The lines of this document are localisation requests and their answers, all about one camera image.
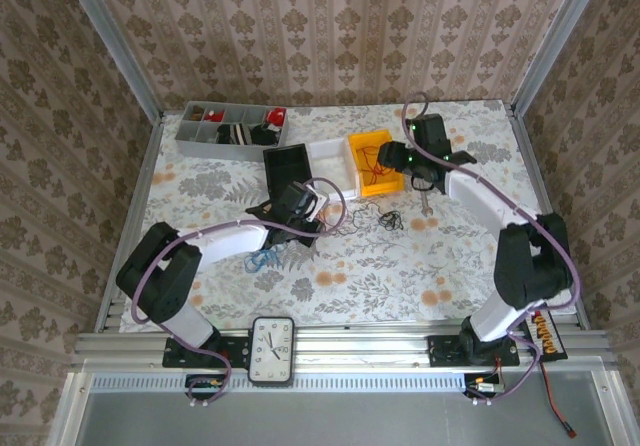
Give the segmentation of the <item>white plastic bin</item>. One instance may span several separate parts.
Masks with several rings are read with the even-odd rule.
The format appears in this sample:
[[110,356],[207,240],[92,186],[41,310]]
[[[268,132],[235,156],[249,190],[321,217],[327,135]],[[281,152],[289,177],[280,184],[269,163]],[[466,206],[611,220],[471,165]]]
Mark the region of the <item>white plastic bin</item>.
[[360,197],[360,178],[346,137],[306,145],[313,177],[332,181],[346,201]]

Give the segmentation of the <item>grey compartment organizer tray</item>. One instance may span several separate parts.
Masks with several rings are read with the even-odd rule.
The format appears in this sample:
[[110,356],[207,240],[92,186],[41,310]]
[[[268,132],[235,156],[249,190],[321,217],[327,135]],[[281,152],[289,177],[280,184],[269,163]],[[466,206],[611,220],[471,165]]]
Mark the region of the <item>grey compartment organizer tray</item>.
[[[224,109],[224,119],[220,123],[208,122],[203,119],[200,121],[192,121],[191,115],[194,106],[204,108],[205,114],[211,109]],[[250,129],[255,125],[268,123],[265,120],[266,113],[274,108],[278,107],[212,101],[190,101],[187,103],[180,120],[175,140],[179,150],[185,156],[201,159],[261,162],[263,160],[264,150],[285,145],[288,133],[288,114],[285,107],[280,107],[286,109],[286,119],[280,127],[282,131],[277,147],[264,147],[253,144],[249,146],[217,144],[217,129],[223,123],[242,123],[248,125]]]

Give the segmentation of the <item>white analog clock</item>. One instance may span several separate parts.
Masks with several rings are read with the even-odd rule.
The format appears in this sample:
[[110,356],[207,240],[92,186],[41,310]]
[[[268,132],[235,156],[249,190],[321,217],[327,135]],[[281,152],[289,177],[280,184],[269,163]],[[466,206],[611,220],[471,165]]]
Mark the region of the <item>white analog clock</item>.
[[294,379],[295,323],[291,317],[258,317],[251,330],[248,379],[257,387],[289,387]]

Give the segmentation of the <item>small electronics module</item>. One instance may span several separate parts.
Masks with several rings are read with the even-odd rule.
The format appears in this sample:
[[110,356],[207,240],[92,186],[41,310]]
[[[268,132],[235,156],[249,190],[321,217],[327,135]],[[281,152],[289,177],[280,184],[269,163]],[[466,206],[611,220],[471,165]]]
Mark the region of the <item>small electronics module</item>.
[[491,399],[503,394],[506,389],[504,378],[497,372],[483,375],[465,374],[464,386],[463,394],[472,400]]
[[184,381],[185,394],[191,401],[210,401],[224,381],[224,374],[188,374]]

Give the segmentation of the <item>aluminium frame post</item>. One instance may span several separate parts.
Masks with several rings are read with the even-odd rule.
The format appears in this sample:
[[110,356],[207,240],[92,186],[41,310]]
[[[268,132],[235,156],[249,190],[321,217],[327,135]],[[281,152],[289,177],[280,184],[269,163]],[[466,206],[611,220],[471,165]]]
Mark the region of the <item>aluminium frame post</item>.
[[163,108],[143,74],[139,62],[134,57],[125,34],[110,12],[105,0],[78,0],[120,73],[125,78],[139,106],[148,119],[155,123],[162,115]]
[[523,117],[590,0],[563,0],[511,103],[515,116]]

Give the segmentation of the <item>floral tablecloth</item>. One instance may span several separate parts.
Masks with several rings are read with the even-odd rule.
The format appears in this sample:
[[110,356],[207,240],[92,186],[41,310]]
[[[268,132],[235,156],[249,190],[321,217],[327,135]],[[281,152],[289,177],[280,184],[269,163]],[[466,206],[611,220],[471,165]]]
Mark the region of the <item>floral tablecloth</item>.
[[[298,107],[288,111],[287,145],[344,140],[388,130],[405,140],[402,105]],[[469,165],[521,207],[540,211],[536,193],[500,100],[432,103],[443,117],[452,149],[478,160]],[[268,198],[264,166],[255,162],[184,156],[175,140],[183,113],[167,114],[146,204],[142,235],[156,222],[174,228],[239,218]],[[470,209],[434,190],[433,213],[420,193],[349,201],[339,231],[311,248],[298,242],[276,249],[277,259],[247,271],[242,254],[199,273],[189,303],[217,328],[248,328],[258,316],[290,316],[299,326],[382,321],[462,319],[495,291],[497,241]],[[398,211],[402,227],[379,223]]]

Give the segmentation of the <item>black white striped bundle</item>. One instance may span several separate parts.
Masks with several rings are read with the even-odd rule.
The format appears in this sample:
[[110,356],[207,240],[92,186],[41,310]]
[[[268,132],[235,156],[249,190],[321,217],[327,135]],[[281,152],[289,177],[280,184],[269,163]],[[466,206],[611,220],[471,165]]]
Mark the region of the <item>black white striped bundle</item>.
[[217,129],[216,143],[236,146],[252,145],[251,129],[242,123],[223,123]]

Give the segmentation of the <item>aluminium front rail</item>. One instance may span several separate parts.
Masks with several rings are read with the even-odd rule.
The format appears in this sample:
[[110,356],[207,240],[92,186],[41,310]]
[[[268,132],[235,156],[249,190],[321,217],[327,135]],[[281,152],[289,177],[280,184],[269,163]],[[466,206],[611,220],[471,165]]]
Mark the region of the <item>aluminium front rail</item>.
[[[428,369],[427,338],[452,334],[452,325],[366,325],[301,327],[296,332],[295,365],[303,372],[422,372]],[[615,355],[602,331],[559,326],[568,359],[552,370],[611,369]],[[86,371],[143,372],[161,366],[164,333],[91,333],[78,338],[72,367]]]

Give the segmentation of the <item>yellow plastic bin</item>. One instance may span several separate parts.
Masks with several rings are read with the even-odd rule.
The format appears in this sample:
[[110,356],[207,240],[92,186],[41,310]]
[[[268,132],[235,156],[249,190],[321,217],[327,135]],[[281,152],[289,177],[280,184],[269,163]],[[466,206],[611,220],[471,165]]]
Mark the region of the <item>yellow plastic bin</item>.
[[359,172],[362,197],[387,195],[404,189],[404,176],[401,173],[380,173],[378,171],[379,147],[391,140],[392,135],[386,129],[348,136],[350,149]]

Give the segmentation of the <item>black plastic bin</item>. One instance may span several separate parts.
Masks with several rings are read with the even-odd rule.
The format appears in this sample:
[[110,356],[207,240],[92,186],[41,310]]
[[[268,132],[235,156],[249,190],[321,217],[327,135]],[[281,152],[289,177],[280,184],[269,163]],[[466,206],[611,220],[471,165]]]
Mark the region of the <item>black plastic bin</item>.
[[278,199],[291,183],[305,183],[312,177],[304,144],[266,149],[263,151],[263,162],[271,200]]

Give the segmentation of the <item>board with orange connectors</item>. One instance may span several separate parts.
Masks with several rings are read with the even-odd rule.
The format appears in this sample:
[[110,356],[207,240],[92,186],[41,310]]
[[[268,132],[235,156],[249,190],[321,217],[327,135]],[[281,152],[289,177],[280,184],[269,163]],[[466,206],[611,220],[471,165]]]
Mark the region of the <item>board with orange connectors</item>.
[[535,310],[524,321],[528,339],[540,350],[540,361],[557,362],[568,359],[568,354],[560,338],[551,313]]

